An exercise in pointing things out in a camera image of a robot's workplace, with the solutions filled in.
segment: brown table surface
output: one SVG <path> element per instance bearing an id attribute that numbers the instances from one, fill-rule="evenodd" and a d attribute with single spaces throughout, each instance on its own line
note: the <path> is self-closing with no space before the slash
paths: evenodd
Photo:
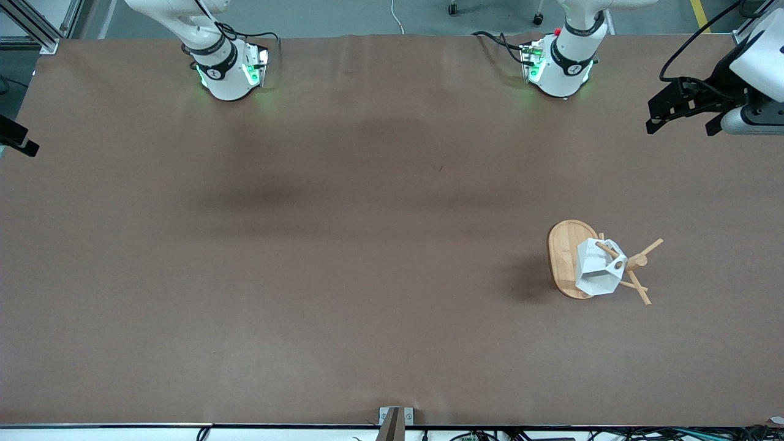
<path id="1" fill-rule="evenodd" d="M 784 138 L 645 134 L 684 38 L 607 38 L 570 100 L 472 37 L 285 41 L 234 103 L 178 41 L 63 41 L 19 117 L 39 156 L 0 161 L 0 421 L 781 414 Z M 665 239 L 652 306 L 558 293 L 569 218 L 629 253 Z"/>

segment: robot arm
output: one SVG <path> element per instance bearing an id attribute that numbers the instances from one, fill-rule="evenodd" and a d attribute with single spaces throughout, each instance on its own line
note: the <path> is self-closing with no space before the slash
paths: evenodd
<path id="1" fill-rule="evenodd" d="M 769 13 L 705 80 L 675 78 L 648 102 L 653 134 L 666 123 L 703 112 L 709 136 L 784 134 L 784 9 Z"/>
<path id="2" fill-rule="evenodd" d="M 135 11 L 166 26 L 196 60 L 201 83 L 219 100 L 238 100 L 261 86 L 266 48 L 229 38 L 212 15 L 230 0 L 125 0 Z"/>
<path id="3" fill-rule="evenodd" d="M 566 9 L 559 34 L 546 35 L 522 49 L 527 81 L 553 97 L 568 97 L 588 80 L 593 56 L 607 35 L 606 9 L 634 9 L 658 0 L 558 0 Z"/>

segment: white geometric vase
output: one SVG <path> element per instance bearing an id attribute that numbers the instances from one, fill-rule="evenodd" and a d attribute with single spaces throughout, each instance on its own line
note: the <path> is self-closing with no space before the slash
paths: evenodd
<path id="1" fill-rule="evenodd" d="M 619 255 L 613 259 L 596 242 L 602 242 L 614 249 Z M 591 296 L 615 292 L 621 283 L 623 269 L 629 259 L 612 240 L 587 239 L 577 246 L 576 286 Z"/>

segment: black cable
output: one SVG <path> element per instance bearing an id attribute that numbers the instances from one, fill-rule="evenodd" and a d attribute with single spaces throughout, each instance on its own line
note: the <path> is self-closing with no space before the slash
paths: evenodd
<path id="1" fill-rule="evenodd" d="M 457 441 L 458 439 L 465 438 L 466 436 L 471 436 L 471 432 L 463 433 L 462 435 L 457 435 L 456 437 L 450 439 L 449 441 Z"/>
<path id="2" fill-rule="evenodd" d="M 514 53 L 512 52 L 512 49 L 514 49 L 514 50 L 520 50 L 520 46 L 511 45 L 509 42 L 507 42 L 507 41 L 506 41 L 506 36 L 503 34 L 503 32 L 501 32 L 501 34 L 499 34 L 499 36 L 498 36 L 498 37 L 494 36 L 493 34 L 491 34 L 491 33 L 489 33 L 489 32 L 485 32 L 485 31 L 476 31 L 476 32 L 474 32 L 474 33 L 473 33 L 473 34 L 471 34 L 471 35 L 488 37 L 488 38 L 490 38 L 490 39 L 491 39 L 491 40 L 492 40 L 492 41 L 493 41 L 495 44 L 497 44 L 497 45 L 499 45 L 499 46 L 503 46 L 503 47 L 505 47 L 505 48 L 506 48 L 506 51 L 507 51 L 507 52 L 509 52 L 509 56 L 511 56 L 513 60 L 515 60 L 515 61 L 517 61 L 518 63 L 520 63 L 520 64 L 523 64 L 523 65 L 525 65 L 525 66 L 533 66 L 533 65 L 534 65 L 534 64 L 533 64 L 531 61 L 523 61 L 523 60 L 521 60 L 520 58 L 517 58 L 517 57 L 514 55 Z"/>
<path id="3" fill-rule="evenodd" d="M 4 76 L 4 75 L 0 75 L 0 81 L 2 81 L 2 82 L 3 82 L 3 85 L 4 85 L 4 86 L 8 86 L 8 83 L 12 82 L 12 83 L 14 83 L 14 84 L 16 84 L 16 85 L 18 85 L 18 86 L 22 86 L 22 87 L 24 87 L 25 89 L 26 89 L 27 87 L 29 87 L 27 84 L 24 84 L 24 83 L 23 83 L 23 82 L 21 82 L 21 81 L 17 81 L 17 80 L 15 80 L 15 79 L 8 78 L 8 77 L 6 77 L 6 76 Z"/>
<path id="4" fill-rule="evenodd" d="M 479 432 L 476 432 L 476 434 L 477 434 L 478 436 L 481 436 L 481 438 L 482 438 L 482 441 L 487 441 L 488 439 L 493 439 L 493 440 L 495 440 L 495 441 L 499 441 L 499 439 L 498 439 L 498 437 L 497 437 L 497 436 L 495 436 L 495 435 L 490 435 L 490 434 L 489 434 L 489 433 L 487 433 L 487 432 L 479 431 Z"/>
<path id="5" fill-rule="evenodd" d="M 201 9 L 201 11 L 204 13 L 204 15 L 206 15 L 207 18 L 210 18 L 209 12 L 207 12 L 207 9 L 205 9 L 204 6 L 201 4 L 201 0 L 194 0 L 194 2 L 196 2 L 196 5 L 198 6 L 199 9 Z M 277 42 L 281 41 L 281 38 L 278 37 L 278 34 L 275 34 L 274 32 L 261 32 L 259 34 L 245 34 L 245 33 L 236 31 L 229 24 L 225 24 L 225 23 L 217 21 L 217 20 L 213 21 L 213 23 L 218 28 L 218 31 L 220 31 L 220 33 L 223 34 L 224 37 L 228 38 L 231 41 L 234 41 L 234 40 L 236 40 L 239 37 L 263 37 L 265 35 L 272 35 L 272 36 L 275 37 L 275 40 Z"/>
<path id="6" fill-rule="evenodd" d="M 196 441 L 205 441 L 209 436 L 209 429 L 211 429 L 209 426 L 200 428 L 196 434 Z"/>
<path id="7" fill-rule="evenodd" d="M 679 77 L 679 78 L 666 77 L 666 76 L 664 76 L 664 74 L 667 72 L 667 68 L 670 67 L 670 65 L 675 61 L 675 59 L 678 58 L 678 56 L 680 56 L 686 50 L 686 48 L 689 45 L 691 45 L 691 43 L 693 41 L 695 41 L 697 39 L 697 37 L 699 37 L 703 32 L 705 32 L 705 30 L 708 27 L 710 27 L 712 24 L 716 23 L 722 17 L 724 17 L 725 15 L 729 14 L 733 9 L 737 8 L 741 4 L 741 2 L 743 2 L 743 1 L 744 0 L 738 0 L 735 3 L 732 3 L 732 5 L 730 5 L 728 8 L 726 8 L 725 10 L 721 11 L 720 13 L 718 13 L 718 15 L 716 15 L 714 18 L 710 19 L 710 21 L 708 21 L 707 23 L 703 24 L 701 28 L 699 28 L 694 34 L 692 34 L 691 37 L 689 37 L 688 40 L 686 40 L 686 42 L 683 45 L 681 45 L 681 47 L 678 48 L 677 51 L 675 51 L 675 53 L 667 60 L 667 62 L 664 63 L 664 66 L 662 66 L 662 70 L 659 72 L 659 80 L 660 81 L 664 81 L 664 82 L 675 82 L 675 81 L 679 81 L 679 80 L 688 80 L 690 82 L 695 82 L 695 83 L 697 83 L 697 84 L 699 84 L 699 85 L 709 89 L 711 92 L 717 94 L 719 97 L 721 97 L 721 98 L 723 98 L 725 100 L 733 101 L 734 99 L 732 97 L 730 97 L 726 93 L 723 93 L 723 92 L 719 91 L 719 89 L 716 89 L 715 87 L 711 86 L 710 84 L 704 82 L 701 79 L 697 79 L 697 78 L 693 78 L 693 77 Z"/>

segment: wooden stick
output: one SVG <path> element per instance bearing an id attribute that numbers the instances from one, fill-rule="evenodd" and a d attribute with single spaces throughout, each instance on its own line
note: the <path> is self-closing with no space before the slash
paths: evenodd
<path id="1" fill-rule="evenodd" d="M 661 245 L 661 244 L 662 244 L 662 242 L 664 242 L 664 239 L 656 239 L 656 242 L 652 243 L 650 246 L 648 246 L 648 248 L 646 248 L 646 249 L 642 250 L 642 251 L 640 252 L 640 254 L 642 254 L 642 255 L 644 256 L 645 254 L 648 254 L 648 253 L 650 253 L 650 252 L 651 252 L 651 251 L 653 251 L 653 250 L 654 250 L 654 249 L 655 249 L 657 246 Z"/>
<path id="2" fill-rule="evenodd" d="M 625 286 L 627 288 L 634 288 L 635 290 L 637 289 L 637 287 L 633 283 L 629 283 L 625 280 L 621 280 L 621 286 Z M 648 292 L 648 288 L 644 286 L 642 287 L 642 290 L 645 291 L 646 293 Z"/>
<path id="3" fill-rule="evenodd" d="M 603 249 L 605 253 L 611 255 L 613 259 L 617 259 L 618 258 L 618 253 L 616 253 L 615 250 L 610 248 L 609 246 L 606 246 L 604 243 L 596 242 L 596 246 L 598 246 L 599 248 Z"/>
<path id="4" fill-rule="evenodd" d="M 632 283 L 634 284 L 634 288 L 637 289 L 637 292 L 640 294 L 640 297 L 642 297 L 642 301 L 645 304 L 651 304 L 651 299 L 648 298 L 648 295 L 642 289 L 642 285 L 640 284 L 640 281 L 637 280 L 637 277 L 634 275 L 634 272 L 633 271 L 627 271 L 626 274 L 629 275 L 629 279 L 632 279 Z"/>

